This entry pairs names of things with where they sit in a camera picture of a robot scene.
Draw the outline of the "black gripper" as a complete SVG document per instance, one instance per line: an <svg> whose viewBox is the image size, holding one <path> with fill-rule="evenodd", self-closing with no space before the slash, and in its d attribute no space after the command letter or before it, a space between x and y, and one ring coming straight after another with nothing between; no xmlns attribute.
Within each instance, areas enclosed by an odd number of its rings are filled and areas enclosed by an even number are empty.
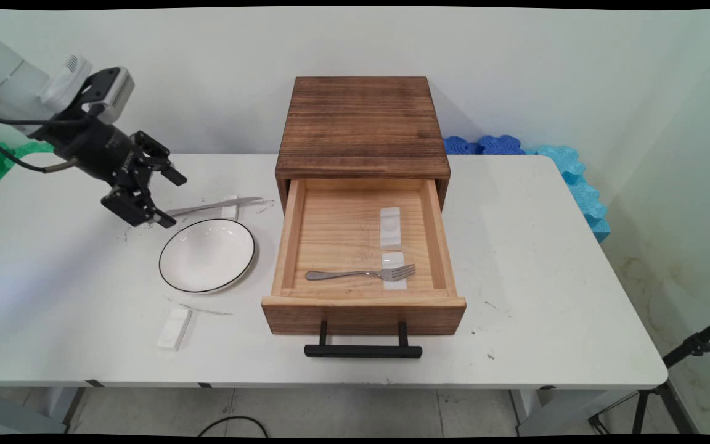
<svg viewBox="0 0 710 444"><path fill-rule="evenodd" d="M135 178L133 166L158 172L176 186L188 182L169 159L163 144L138 131L127 136L113 125L85 113L61 113L42 125L35 138L54 147L63 160L77 159L76 167L112 186L101 204L130 226L158 224L172 228L176 219L155 205L149 178Z"/></svg>

